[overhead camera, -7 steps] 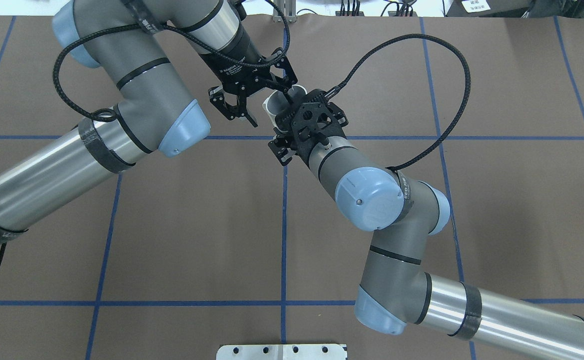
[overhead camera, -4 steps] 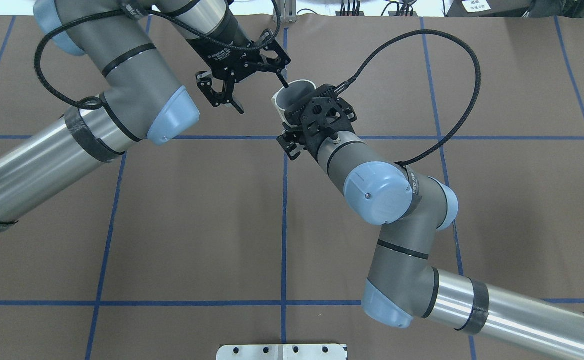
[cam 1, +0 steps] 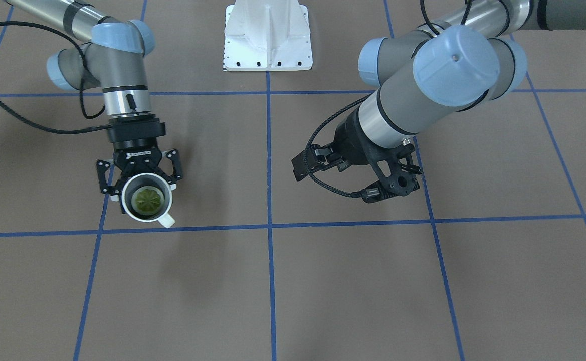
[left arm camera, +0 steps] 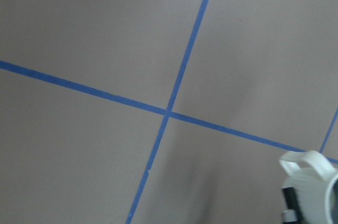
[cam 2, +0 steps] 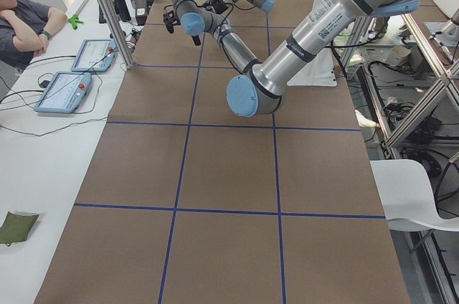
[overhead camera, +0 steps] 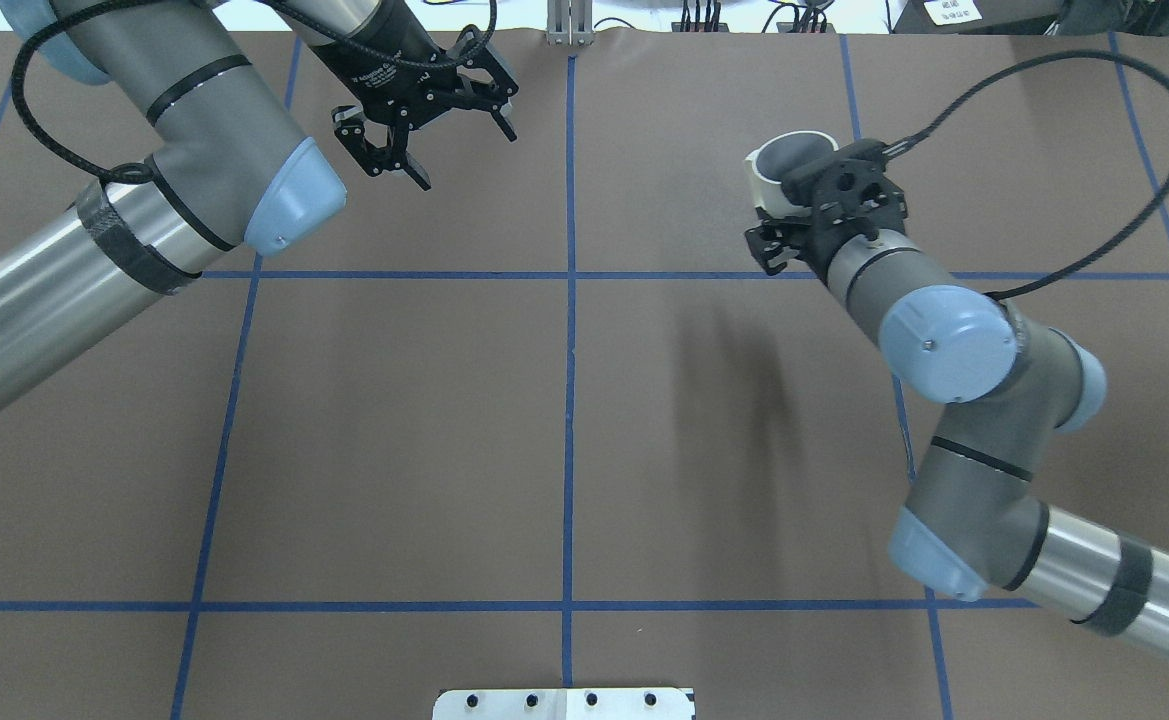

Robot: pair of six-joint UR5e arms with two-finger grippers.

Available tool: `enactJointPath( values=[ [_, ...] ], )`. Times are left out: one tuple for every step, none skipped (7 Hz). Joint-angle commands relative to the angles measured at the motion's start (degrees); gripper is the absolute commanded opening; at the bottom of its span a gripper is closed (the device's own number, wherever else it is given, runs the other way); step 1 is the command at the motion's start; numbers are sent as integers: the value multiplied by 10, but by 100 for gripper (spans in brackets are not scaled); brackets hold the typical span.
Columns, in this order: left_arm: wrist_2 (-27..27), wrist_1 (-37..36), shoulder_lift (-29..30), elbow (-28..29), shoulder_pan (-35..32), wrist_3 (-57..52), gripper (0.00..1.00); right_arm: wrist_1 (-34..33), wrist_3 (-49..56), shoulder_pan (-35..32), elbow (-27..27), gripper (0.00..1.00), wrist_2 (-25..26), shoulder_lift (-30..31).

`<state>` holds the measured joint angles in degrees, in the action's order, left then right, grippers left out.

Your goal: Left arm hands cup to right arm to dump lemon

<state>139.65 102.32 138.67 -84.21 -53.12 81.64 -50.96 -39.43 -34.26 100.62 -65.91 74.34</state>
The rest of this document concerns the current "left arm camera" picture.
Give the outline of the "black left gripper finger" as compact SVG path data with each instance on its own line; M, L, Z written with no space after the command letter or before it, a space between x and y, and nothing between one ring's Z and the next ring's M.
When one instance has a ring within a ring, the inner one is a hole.
M295 191L293 187L282 189L286 209L282 212L283 223L297 223L297 213L295 210Z

